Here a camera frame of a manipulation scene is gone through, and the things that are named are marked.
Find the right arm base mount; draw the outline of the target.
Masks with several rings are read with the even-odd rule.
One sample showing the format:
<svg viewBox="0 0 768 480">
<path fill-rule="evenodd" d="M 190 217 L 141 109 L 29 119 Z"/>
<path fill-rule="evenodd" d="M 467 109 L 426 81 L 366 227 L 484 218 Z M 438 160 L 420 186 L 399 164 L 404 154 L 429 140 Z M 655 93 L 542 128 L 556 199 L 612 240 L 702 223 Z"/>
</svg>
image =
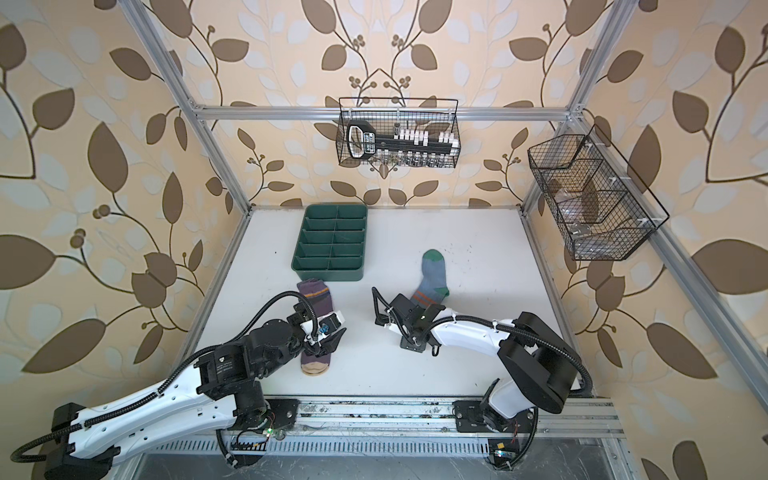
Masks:
<svg viewBox="0 0 768 480">
<path fill-rule="evenodd" d="M 456 430 L 459 433 L 499 433 L 513 435 L 530 433 L 537 408 L 523 410 L 506 419 L 485 401 L 457 400 L 453 402 Z"/>
</svg>

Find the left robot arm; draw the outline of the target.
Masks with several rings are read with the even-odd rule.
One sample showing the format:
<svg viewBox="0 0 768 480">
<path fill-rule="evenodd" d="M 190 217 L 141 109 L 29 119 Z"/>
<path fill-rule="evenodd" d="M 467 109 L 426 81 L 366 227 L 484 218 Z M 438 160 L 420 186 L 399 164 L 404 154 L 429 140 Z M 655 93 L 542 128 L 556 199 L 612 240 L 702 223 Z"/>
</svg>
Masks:
<svg viewBox="0 0 768 480">
<path fill-rule="evenodd" d="M 47 479 L 102 479 L 111 468 L 156 446 L 200 432 L 230 428 L 270 436 L 293 424 L 298 403 L 271 405 L 262 380 L 301 355 L 334 352 L 346 328 L 338 311 L 320 316 L 296 291 L 285 319 L 253 318 L 233 339 L 184 359 L 167 379 L 119 400 L 87 408 L 58 407 L 50 433 L 20 447 L 14 463 L 41 463 Z"/>
</svg>

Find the green compartment tray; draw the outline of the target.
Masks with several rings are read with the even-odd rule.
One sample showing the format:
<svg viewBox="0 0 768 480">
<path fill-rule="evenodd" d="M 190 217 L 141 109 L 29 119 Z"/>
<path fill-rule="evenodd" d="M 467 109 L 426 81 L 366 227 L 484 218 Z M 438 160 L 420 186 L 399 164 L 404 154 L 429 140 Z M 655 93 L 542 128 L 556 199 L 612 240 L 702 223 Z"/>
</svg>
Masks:
<svg viewBox="0 0 768 480">
<path fill-rule="evenodd" d="M 304 210 L 291 268 L 302 280 L 357 282 L 364 276 L 368 209 L 314 204 Z"/>
</svg>

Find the blue orange striped sock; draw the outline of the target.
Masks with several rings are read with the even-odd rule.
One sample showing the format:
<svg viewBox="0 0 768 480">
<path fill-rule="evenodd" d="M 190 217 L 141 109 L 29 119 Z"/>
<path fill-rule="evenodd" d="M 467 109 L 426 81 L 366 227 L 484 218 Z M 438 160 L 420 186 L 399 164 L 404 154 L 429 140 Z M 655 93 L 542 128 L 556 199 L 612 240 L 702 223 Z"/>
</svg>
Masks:
<svg viewBox="0 0 768 480">
<path fill-rule="evenodd" d="M 421 272 L 421 282 L 412 294 L 411 301 L 422 308 L 440 305 L 450 295 L 443 255 L 435 249 L 427 250 L 422 256 Z"/>
</svg>

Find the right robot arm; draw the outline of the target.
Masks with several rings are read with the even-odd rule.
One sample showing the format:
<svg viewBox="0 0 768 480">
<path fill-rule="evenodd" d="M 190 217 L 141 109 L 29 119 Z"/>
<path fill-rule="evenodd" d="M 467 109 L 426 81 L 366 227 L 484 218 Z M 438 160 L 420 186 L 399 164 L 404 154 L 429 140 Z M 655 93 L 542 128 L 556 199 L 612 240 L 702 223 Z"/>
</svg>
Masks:
<svg viewBox="0 0 768 480">
<path fill-rule="evenodd" d="M 436 357 L 443 347 L 463 348 L 495 357 L 509 375 L 488 387 L 465 419 L 481 429 L 507 432 L 528 415 L 560 414 L 570 397 L 584 398 L 593 379 L 579 354 L 537 315 L 523 311 L 515 319 L 486 320 L 441 304 L 420 306 L 399 294 L 387 301 L 372 288 L 375 323 L 396 330 L 400 347 Z"/>
</svg>

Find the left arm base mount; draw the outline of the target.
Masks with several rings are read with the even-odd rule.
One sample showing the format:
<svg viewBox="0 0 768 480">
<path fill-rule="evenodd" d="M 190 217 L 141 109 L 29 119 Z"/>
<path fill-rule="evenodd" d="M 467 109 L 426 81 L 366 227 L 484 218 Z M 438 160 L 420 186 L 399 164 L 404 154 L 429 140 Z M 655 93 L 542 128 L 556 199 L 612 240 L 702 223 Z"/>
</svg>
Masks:
<svg viewBox="0 0 768 480">
<path fill-rule="evenodd" d="M 300 405 L 297 398 L 267 398 L 254 402 L 246 400 L 244 395 L 236 395 L 235 402 L 235 423 L 231 430 L 254 429 L 260 432 L 292 428 Z"/>
</svg>

